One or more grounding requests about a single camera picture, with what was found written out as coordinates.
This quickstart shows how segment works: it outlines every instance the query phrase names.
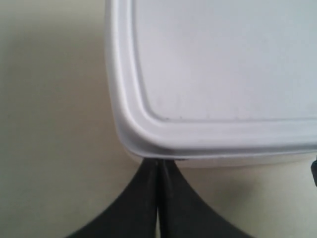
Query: table surface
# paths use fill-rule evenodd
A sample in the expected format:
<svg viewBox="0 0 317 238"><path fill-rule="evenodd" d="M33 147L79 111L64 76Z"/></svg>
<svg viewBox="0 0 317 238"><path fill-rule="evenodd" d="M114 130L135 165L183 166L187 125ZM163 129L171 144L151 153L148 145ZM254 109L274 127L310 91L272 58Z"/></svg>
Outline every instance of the table surface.
<svg viewBox="0 0 317 238"><path fill-rule="evenodd" d="M138 167L113 125L104 1L3 0L0 15L0 237L62 238L105 209ZM313 159L182 172L249 234L312 238Z"/></svg>

